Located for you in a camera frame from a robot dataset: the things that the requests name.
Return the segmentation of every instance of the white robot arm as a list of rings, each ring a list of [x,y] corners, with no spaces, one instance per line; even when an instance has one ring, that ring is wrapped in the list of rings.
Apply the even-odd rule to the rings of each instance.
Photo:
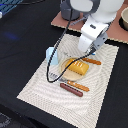
[[[87,52],[93,44],[99,49],[107,40],[106,31],[124,0],[67,0],[74,10],[89,14],[81,28],[78,49]]]

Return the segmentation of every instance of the black cable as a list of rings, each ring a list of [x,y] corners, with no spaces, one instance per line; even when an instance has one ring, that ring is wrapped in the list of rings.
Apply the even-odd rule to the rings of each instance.
[[[39,1],[35,1],[35,2],[31,2],[31,3],[19,3],[19,4],[0,4],[1,5],[30,5],[30,4],[37,4],[37,3],[41,3],[44,2],[45,0],[39,0]]]
[[[46,76],[47,76],[47,81],[48,81],[49,83],[53,83],[53,82],[57,81],[57,80],[64,74],[64,72],[67,70],[67,68],[68,68],[72,63],[74,63],[75,61],[80,60],[80,59],[82,59],[82,58],[85,58],[85,57],[91,55],[92,53],[94,53],[94,52],[96,51],[95,48],[92,48],[92,50],[90,51],[90,53],[89,53],[88,55],[82,56],[82,57],[80,57],[80,58],[75,59],[74,61],[72,61],[72,62],[64,69],[64,71],[60,74],[60,76],[59,76],[58,78],[56,78],[56,79],[53,80],[53,81],[50,81],[50,80],[49,80],[49,77],[48,77],[49,66],[50,66],[52,57],[53,57],[53,55],[54,55],[54,53],[55,53],[55,51],[56,51],[56,49],[57,49],[57,47],[58,47],[58,45],[59,45],[61,39],[63,38],[64,34],[66,33],[66,31],[67,31],[67,29],[68,29],[68,27],[69,27],[69,24],[70,24],[70,22],[71,22],[71,17],[72,17],[72,11],[73,11],[73,10],[71,9],[71,14],[70,14],[70,19],[69,19],[68,25],[67,25],[67,27],[65,28],[65,30],[64,30],[63,34],[61,35],[61,37],[59,38],[57,44],[55,45],[55,48],[54,48],[54,50],[53,50],[53,52],[52,52],[52,55],[50,56],[50,59],[49,59],[48,65],[47,65]]]

